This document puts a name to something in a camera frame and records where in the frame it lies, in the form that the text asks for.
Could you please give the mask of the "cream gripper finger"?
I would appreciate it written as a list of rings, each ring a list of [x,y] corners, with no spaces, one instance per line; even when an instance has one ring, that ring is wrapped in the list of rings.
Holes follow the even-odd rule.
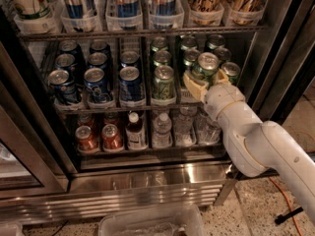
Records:
[[[190,71],[184,73],[183,82],[196,100],[205,101],[205,95],[209,88],[208,82],[194,78]]]
[[[230,84],[227,74],[222,69],[218,69],[218,71],[216,72],[214,76],[213,84],[214,85],[217,85],[217,84],[229,85]]]

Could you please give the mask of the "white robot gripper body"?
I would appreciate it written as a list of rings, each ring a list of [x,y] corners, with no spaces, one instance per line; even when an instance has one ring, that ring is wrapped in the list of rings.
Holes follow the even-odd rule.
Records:
[[[244,101],[245,96],[233,85],[217,84],[211,86],[204,97],[204,110],[216,120],[220,113],[229,105]]]

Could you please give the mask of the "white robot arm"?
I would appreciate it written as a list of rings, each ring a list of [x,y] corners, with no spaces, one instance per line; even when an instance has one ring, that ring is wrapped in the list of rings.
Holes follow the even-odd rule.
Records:
[[[295,139],[278,123],[263,122],[238,87],[228,83],[211,86],[190,72],[184,73],[183,82],[219,123],[224,148],[236,168],[247,177],[276,170],[315,223],[315,162]]]

